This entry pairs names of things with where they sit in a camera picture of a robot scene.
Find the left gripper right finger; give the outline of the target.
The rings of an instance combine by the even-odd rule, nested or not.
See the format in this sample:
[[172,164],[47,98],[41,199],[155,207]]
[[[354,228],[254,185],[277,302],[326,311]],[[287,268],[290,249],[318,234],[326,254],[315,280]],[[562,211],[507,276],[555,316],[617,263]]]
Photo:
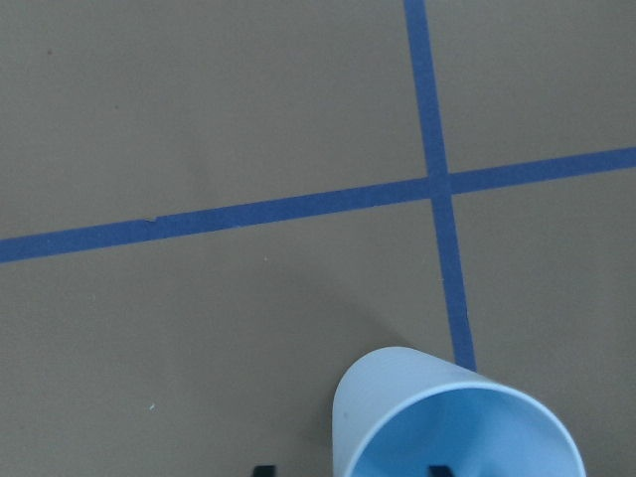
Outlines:
[[452,469],[447,465],[430,465],[427,468],[428,477],[454,477]]

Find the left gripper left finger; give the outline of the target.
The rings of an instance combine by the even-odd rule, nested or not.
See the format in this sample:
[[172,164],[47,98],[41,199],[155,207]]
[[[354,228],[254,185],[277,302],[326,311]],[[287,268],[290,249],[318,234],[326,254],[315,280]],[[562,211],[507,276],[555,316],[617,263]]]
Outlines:
[[271,464],[254,466],[251,477],[275,477],[275,466]]

